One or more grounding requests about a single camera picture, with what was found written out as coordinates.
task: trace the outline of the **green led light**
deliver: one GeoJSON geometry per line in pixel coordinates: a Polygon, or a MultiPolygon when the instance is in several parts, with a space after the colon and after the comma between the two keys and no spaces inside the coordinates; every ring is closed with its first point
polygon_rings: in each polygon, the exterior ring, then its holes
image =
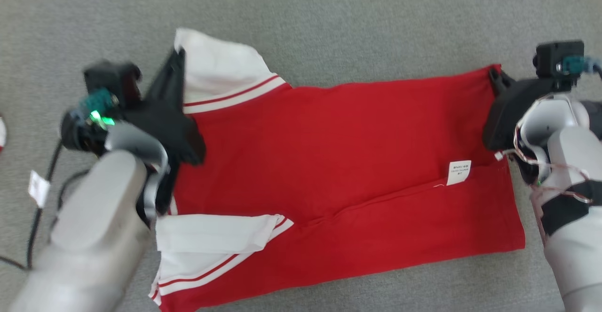
{"type": "Polygon", "coordinates": [[[90,118],[95,119],[95,120],[100,120],[101,114],[98,113],[98,111],[92,111],[92,113],[90,113],[90,118]]]}
{"type": "Polygon", "coordinates": [[[113,119],[106,117],[103,117],[103,123],[105,123],[106,125],[115,125],[115,121],[113,119]]]}

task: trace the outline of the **white cable tag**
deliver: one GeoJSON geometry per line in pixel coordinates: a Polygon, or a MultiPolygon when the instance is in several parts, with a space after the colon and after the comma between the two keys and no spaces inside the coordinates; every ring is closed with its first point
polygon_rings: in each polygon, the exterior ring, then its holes
{"type": "Polygon", "coordinates": [[[470,160],[450,162],[450,170],[447,174],[447,186],[465,181],[470,173],[470,163],[470,160]]]}
{"type": "Polygon", "coordinates": [[[36,201],[39,208],[44,207],[46,203],[46,198],[48,196],[48,190],[50,190],[50,183],[36,171],[32,170],[32,175],[30,176],[30,187],[28,192],[30,196],[36,201]]]}

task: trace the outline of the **red and white shirt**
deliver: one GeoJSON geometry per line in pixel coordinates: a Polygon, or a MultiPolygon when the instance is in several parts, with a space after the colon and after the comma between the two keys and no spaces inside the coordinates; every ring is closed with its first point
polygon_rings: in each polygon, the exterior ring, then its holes
{"type": "MultiPolygon", "coordinates": [[[[160,269],[151,296],[164,312],[524,247],[508,164],[481,142],[494,100],[489,67],[293,88],[249,46],[189,29],[175,46],[187,52],[184,112],[207,156],[180,168],[170,218],[273,215],[294,224],[269,225],[277,237],[227,271],[183,258],[160,269]],[[471,160],[468,178],[447,186],[458,160],[471,160]]],[[[195,243],[182,231],[196,229],[188,222],[171,236],[195,243]]],[[[189,258],[207,256],[192,250],[189,258]]]]}

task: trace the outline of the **gray carpet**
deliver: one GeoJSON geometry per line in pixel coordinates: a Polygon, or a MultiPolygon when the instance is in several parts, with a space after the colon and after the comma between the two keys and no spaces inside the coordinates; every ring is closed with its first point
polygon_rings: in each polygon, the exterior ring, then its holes
{"type": "MultiPolygon", "coordinates": [[[[250,44],[291,84],[321,87],[453,74],[490,63],[526,78],[534,75],[535,46],[545,40],[581,38],[587,53],[602,56],[602,0],[0,0],[0,112],[9,133],[0,154],[0,254],[24,258],[34,210],[26,195],[29,172],[45,171],[60,115],[85,93],[84,65],[101,57],[131,59],[148,83],[178,26],[250,44]]],[[[602,85],[583,78],[577,93],[600,99],[602,85]]],[[[56,183],[92,162],[65,153],[56,183]]],[[[560,311],[527,190],[514,171],[526,250],[284,290],[209,310],[560,311]]],[[[47,214],[39,245],[50,220],[47,214]]],[[[149,249],[121,311],[156,311],[146,294],[157,265],[149,249]]],[[[0,265],[0,310],[23,282],[23,273],[0,265]]]]}

